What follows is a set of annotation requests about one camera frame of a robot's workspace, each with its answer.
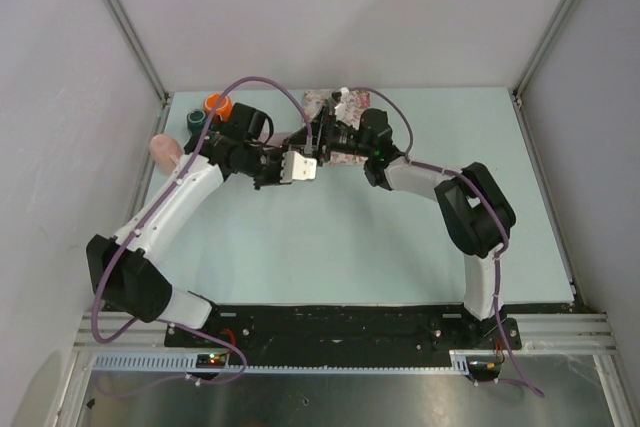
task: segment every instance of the tabletop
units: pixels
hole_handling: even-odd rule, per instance
[[[573,300],[551,223],[520,132],[502,88],[384,89],[408,117],[412,157],[461,168],[486,164],[516,212],[503,257],[508,303]],[[165,133],[181,145],[186,115],[211,92],[174,95]],[[292,91],[301,99],[303,91]],[[231,94],[268,113],[276,131],[301,125],[278,91]],[[387,109],[377,98],[372,106]],[[394,141],[408,143],[389,112]],[[147,197],[165,182],[155,169]],[[325,165],[312,182],[253,189],[231,176],[178,233],[158,266],[174,285],[217,303],[434,304],[462,302],[462,254],[448,237],[437,204],[372,188],[362,166]]]

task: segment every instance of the purple cable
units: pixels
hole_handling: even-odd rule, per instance
[[[524,386],[528,387],[538,397],[544,398],[544,396],[545,396],[544,392],[542,392],[542,390],[540,390],[535,385],[533,385],[533,383],[528,379],[528,377],[523,372],[522,367],[520,367],[519,362],[516,360],[515,355],[513,354],[513,350],[511,349],[511,345],[509,344],[509,341],[508,341],[508,338],[507,338],[507,334],[504,331],[504,327],[502,326],[502,320],[500,318],[500,310],[499,310],[499,301],[498,301],[499,296],[500,296],[500,282],[501,282],[501,277],[502,277],[501,268],[500,268],[500,256],[509,248],[509,236],[507,235],[507,231],[505,230],[504,226],[502,225],[502,222],[500,222],[500,219],[498,218],[498,215],[496,214],[495,210],[493,210],[493,207],[491,207],[491,205],[489,204],[489,201],[487,201],[487,199],[482,194],[482,192],[480,192],[480,189],[478,189],[473,184],[473,182],[471,182],[461,172],[457,172],[457,171],[451,170],[451,169],[445,169],[445,168],[439,167],[437,165],[427,164],[425,162],[412,161],[409,158],[409,151],[413,147],[413,130],[411,129],[411,125],[409,124],[409,121],[406,118],[406,116],[404,115],[404,113],[400,110],[400,108],[394,102],[391,101],[391,99],[389,99],[382,92],[379,92],[376,89],[372,89],[372,88],[369,88],[369,87],[354,87],[351,90],[364,90],[366,92],[371,92],[371,93],[376,94],[377,96],[381,97],[383,100],[385,100],[400,115],[400,117],[404,121],[405,125],[407,126],[407,131],[409,132],[409,146],[407,147],[407,150],[404,153],[405,161],[409,165],[415,165],[416,167],[420,167],[422,169],[430,170],[432,172],[437,172],[437,173],[440,173],[440,174],[443,174],[443,175],[449,175],[449,176],[456,177],[456,178],[460,179],[462,182],[465,183],[465,185],[467,185],[467,187],[469,187],[471,189],[471,191],[474,193],[474,195],[478,198],[480,203],[483,205],[483,207],[489,213],[489,216],[491,217],[491,220],[493,220],[493,222],[496,224],[496,227],[498,228],[498,231],[500,232],[500,236],[502,237],[502,248],[499,251],[497,251],[495,256],[494,256],[495,288],[494,288],[494,291],[493,291],[493,311],[495,312],[496,323],[498,324],[498,330],[500,332],[500,336],[502,337],[502,341],[503,341],[504,345],[507,347],[507,352],[509,353],[509,357],[511,357],[511,361],[513,362],[513,365],[514,365],[516,371],[518,372],[518,374],[522,378],[522,380],[518,380],[518,379],[503,379],[503,380],[499,380],[499,382],[500,383],[504,383],[504,384],[524,385]]]
[[[222,102],[222,100],[227,95],[229,95],[232,90],[234,90],[238,86],[245,84],[247,82],[262,82],[265,84],[269,84],[272,87],[275,87],[276,89],[278,89],[280,92],[282,92],[293,103],[293,105],[296,107],[296,109],[302,116],[302,120],[304,121],[304,124],[307,128],[307,146],[306,147],[311,148],[313,143],[313,133],[311,130],[311,123],[309,122],[309,119],[304,113],[304,110],[300,105],[300,102],[298,102],[296,98],[293,95],[291,95],[291,93],[287,89],[285,89],[282,85],[280,85],[279,83],[273,80],[267,79],[265,77],[258,77],[258,76],[244,77],[240,80],[235,81],[233,84],[227,87],[222,92],[222,94],[220,94],[220,96],[218,97],[218,100],[216,100],[215,104],[213,105],[213,108],[211,109],[211,112],[207,116],[207,120],[205,122],[204,128],[202,129],[202,132],[200,133],[200,137],[198,138],[198,143],[196,144],[196,148],[193,151],[193,154],[191,155],[191,158],[189,159],[187,164],[182,168],[182,170],[178,174],[177,179],[182,179],[185,175],[187,175],[187,173],[189,172],[189,169],[195,162],[197,155],[200,153],[200,150],[202,150],[202,145],[204,144],[205,138],[207,137],[207,133],[209,132],[209,126],[213,121],[213,118],[215,116],[216,111],[218,110],[220,102]],[[118,331],[115,334],[111,335],[110,337],[103,337],[100,334],[100,329],[98,329],[98,315],[100,313],[100,302],[102,301],[102,296],[104,295],[104,290],[107,286],[107,281],[109,280],[109,277],[113,272],[113,269],[115,269],[116,264],[122,257],[122,254],[124,254],[125,250],[127,249],[129,244],[133,241],[135,237],[134,231],[138,229],[142,229],[146,225],[147,221],[151,218],[151,216],[153,216],[153,214],[155,214],[155,212],[160,208],[160,206],[164,203],[164,201],[167,200],[167,198],[173,193],[173,191],[176,189],[177,186],[178,184],[173,182],[169,185],[169,187],[167,187],[167,190],[165,190],[162,193],[162,195],[160,195],[158,200],[154,202],[154,204],[147,211],[147,213],[140,219],[140,221],[136,224],[136,226],[132,229],[129,235],[125,238],[124,242],[122,242],[122,244],[118,247],[115,254],[113,255],[113,257],[111,257],[111,260],[107,264],[107,268],[102,274],[102,277],[100,278],[100,282],[98,282],[98,286],[96,287],[96,295],[93,300],[93,307],[91,309],[91,333],[93,334],[93,338],[96,340],[96,342],[100,344],[108,344],[110,342],[113,342],[118,337],[120,337],[129,327],[131,327],[131,325],[133,325],[137,321],[136,318],[132,318],[131,320],[127,321],[127,323],[125,323],[120,329],[118,329]]]
[[[160,322],[164,322],[165,324],[169,324],[171,325],[171,322],[167,322],[165,320],[159,320]],[[225,342],[224,340],[220,340],[217,339],[215,337],[212,337],[208,334],[205,334],[204,332],[200,332],[198,330],[192,329],[190,327],[187,327],[186,325],[182,325],[182,324],[174,324],[177,328],[185,330],[187,332],[189,332],[190,334],[193,335],[198,335],[206,340],[209,340],[211,342],[215,342],[216,344],[222,345],[223,347],[226,347],[229,350],[232,350],[233,352],[235,352],[236,354],[238,354],[238,356],[240,357],[240,360],[242,360],[242,367],[240,368],[240,370],[238,372],[236,372],[235,374],[233,374],[231,377],[225,377],[224,379],[213,379],[213,380],[205,380],[205,379],[200,379],[198,377],[193,377],[193,376],[189,376],[187,377],[186,373],[185,374],[175,374],[175,375],[168,375],[166,377],[162,377],[161,379],[155,380],[153,382],[148,383],[147,385],[143,385],[142,387],[138,388],[138,389],[134,389],[131,390],[129,392],[123,392],[123,393],[112,393],[112,392],[106,392],[104,389],[102,389],[102,387],[100,387],[100,379],[98,379],[98,381],[96,382],[96,390],[98,392],[100,392],[102,395],[104,395],[105,397],[109,397],[111,399],[124,399],[126,397],[132,397],[134,395],[138,395],[138,394],[142,394],[143,392],[146,392],[147,390],[150,390],[160,384],[164,384],[165,382],[170,382],[173,380],[180,380],[180,379],[186,379],[186,380],[193,380],[194,382],[199,382],[200,384],[205,384],[205,385],[223,385],[223,384],[228,384],[229,382],[233,382],[234,380],[236,380],[238,377],[240,377],[242,374],[244,374],[245,370],[247,370],[248,367],[248,362],[247,362],[247,358],[245,357],[245,355],[242,353],[242,351],[240,349],[238,349],[235,345],[232,345],[228,342]]]

